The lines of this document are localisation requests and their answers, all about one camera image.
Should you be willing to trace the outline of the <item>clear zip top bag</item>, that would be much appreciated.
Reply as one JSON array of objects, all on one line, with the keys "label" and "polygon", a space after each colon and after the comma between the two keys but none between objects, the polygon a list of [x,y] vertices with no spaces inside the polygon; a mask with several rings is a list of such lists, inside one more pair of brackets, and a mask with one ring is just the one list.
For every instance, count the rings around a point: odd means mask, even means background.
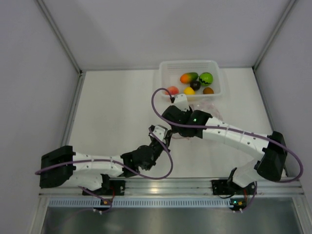
[{"label": "clear zip top bag", "polygon": [[[217,109],[215,109],[213,105],[209,104],[209,106],[211,108],[208,108],[208,110],[212,110],[213,111],[212,113],[204,112],[202,109],[194,109],[186,125],[205,126],[208,120],[213,117],[223,121],[223,118],[220,115],[220,113],[217,111]],[[200,129],[200,128],[191,128],[191,129],[193,129],[194,131],[194,137],[203,139],[203,129]]]}]

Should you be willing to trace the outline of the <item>yellow fake pepper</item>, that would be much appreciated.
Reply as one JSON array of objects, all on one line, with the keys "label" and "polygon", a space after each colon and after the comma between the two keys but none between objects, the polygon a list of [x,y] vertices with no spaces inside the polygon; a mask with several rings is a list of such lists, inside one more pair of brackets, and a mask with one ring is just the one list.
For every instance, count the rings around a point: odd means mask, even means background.
[{"label": "yellow fake pepper", "polygon": [[195,90],[191,87],[186,87],[183,93],[186,95],[195,95]]}]

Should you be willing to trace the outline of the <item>brown fake kiwi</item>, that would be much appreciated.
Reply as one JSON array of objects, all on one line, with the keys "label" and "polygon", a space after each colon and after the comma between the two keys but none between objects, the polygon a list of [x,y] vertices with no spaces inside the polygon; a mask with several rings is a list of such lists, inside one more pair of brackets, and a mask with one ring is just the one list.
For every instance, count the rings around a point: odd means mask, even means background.
[{"label": "brown fake kiwi", "polygon": [[214,94],[214,90],[210,87],[206,87],[203,89],[203,94],[204,95],[212,95],[212,94]]}]

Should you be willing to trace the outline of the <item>dark purple fake plum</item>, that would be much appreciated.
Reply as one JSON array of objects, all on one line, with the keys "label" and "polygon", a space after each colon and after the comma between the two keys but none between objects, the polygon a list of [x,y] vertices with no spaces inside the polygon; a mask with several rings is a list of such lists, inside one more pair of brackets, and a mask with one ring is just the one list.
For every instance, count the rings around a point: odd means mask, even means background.
[{"label": "dark purple fake plum", "polygon": [[198,80],[193,80],[190,82],[190,87],[194,90],[194,91],[198,91],[201,87],[201,83]]}]

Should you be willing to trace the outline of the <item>orange peach fake fruit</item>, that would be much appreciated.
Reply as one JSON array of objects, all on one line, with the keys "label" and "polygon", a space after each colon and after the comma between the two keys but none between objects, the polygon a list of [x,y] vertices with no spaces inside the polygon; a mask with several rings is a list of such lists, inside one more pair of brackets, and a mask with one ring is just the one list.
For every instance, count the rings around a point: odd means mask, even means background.
[{"label": "orange peach fake fruit", "polygon": [[166,88],[166,91],[165,91],[165,94],[166,95],[176,95],[176,94],[179,94],[180,91],[179,89],[176,87],[176,86],[170,86],[170,87],[167,87]]}]

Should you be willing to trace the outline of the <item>green fake apple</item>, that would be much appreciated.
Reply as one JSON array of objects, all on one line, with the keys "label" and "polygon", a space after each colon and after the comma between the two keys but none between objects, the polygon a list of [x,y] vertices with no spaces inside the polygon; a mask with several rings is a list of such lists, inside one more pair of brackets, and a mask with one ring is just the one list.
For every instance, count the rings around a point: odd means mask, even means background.
[{"label": "green fake apple", "polygon": [[201,86],[210,86],[214,81],[214,77],[211,73],[205,72],[199,76],[199,82]]}]

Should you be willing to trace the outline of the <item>orange green fake mango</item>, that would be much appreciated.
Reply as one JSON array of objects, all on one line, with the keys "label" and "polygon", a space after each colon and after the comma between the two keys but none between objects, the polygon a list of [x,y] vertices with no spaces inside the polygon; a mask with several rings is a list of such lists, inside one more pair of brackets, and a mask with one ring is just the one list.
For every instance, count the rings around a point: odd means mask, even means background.
[{"label": "orange green fake mango", "polygon": [[198,73],[196,72],[190,72],[190,73],[185,73],[180,77],[180,82],[183,84],[189,84],[193,80],[197,80],[198,78]]}]

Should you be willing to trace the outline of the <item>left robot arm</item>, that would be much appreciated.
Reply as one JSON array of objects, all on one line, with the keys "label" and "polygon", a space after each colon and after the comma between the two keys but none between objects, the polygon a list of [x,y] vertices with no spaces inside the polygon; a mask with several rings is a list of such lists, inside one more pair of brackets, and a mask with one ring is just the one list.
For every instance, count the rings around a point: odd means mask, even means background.
[{"label": "left robot arm", "polygon": [[40,188],[83,187],[100,195],[108,193],[111,178],[138,176],[140,170],[154,167],[163,152],[170,151],[172,131],[161,125],[152,125],[149,130],[149,145],[118,156],[82,154],[69,145],[43,155],[36,173]]}]

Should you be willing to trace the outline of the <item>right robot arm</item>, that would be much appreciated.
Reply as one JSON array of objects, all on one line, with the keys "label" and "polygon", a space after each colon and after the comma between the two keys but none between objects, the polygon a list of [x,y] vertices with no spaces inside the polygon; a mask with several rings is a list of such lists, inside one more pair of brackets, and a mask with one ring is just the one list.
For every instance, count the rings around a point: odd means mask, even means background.
[{"label": "right robot arm", "polygon": [[161,116],[175,133],[183,137],[217,141],[253,158],[245,165],[232,169],[227,182],[232,193],[240,193],[249,184],[262,178],[273,182],[281,180],[287,157],[281,133],[255,137],[227,125],[207,112],[180,110],[174,105],[169,106]]}]

